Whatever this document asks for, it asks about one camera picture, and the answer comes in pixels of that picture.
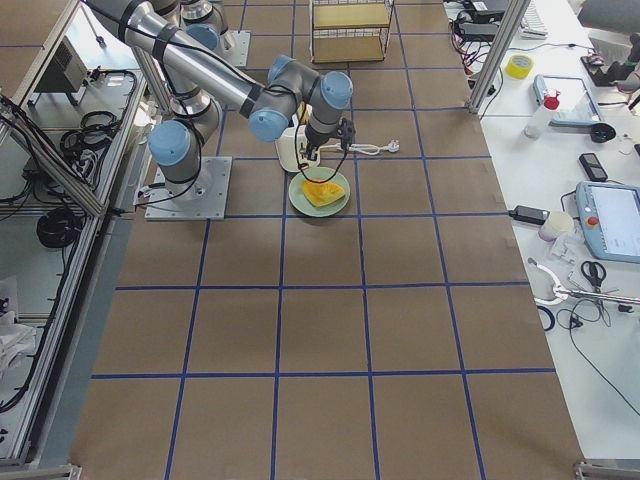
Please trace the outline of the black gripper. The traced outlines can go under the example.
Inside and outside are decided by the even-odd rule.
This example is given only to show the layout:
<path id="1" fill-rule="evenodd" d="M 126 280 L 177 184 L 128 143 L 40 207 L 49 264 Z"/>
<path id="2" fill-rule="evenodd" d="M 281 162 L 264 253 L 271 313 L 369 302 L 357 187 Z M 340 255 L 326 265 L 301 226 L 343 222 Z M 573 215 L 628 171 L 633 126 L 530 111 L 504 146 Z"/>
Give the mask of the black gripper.
<path id="1" fill-rule="evenodd" d="M 327 125 L 312 117 L 305 127 L 305 137 L 307 144 L 303 151 L 304 158 L 316 159 L 318 149 L 330 139 L 338 139 L 340 148 L 348 150 L 355 139 L 355 125 L 347 118 L 340 118 L 337 123 Z"/>

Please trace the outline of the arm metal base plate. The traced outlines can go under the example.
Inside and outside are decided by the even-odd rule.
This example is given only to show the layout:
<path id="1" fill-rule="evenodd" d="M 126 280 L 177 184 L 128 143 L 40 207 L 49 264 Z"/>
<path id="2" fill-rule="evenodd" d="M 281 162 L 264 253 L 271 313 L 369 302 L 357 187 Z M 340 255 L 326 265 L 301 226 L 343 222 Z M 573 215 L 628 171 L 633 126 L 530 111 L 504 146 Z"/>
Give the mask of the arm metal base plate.
<path id="1" fill-rule="evenodd" d="M 202 45 L 235 67 L 245 67 L 248 59 L 251 33 L 247 30 L 219 34 L 208 25 L 191 25 L 187 33 Z"/>
<path id="2" fill-rule="evenodd" d="M 169 188 L 161 186 L 152 189 L 146 207 L 145 219 L 149 221 L 196 221 L 223 220 L 227 204 L 233 158 L 218 156 L 202 158 L 202 167 L 198 179 L 182 196 L 178 185 L 168 183 Z"/>

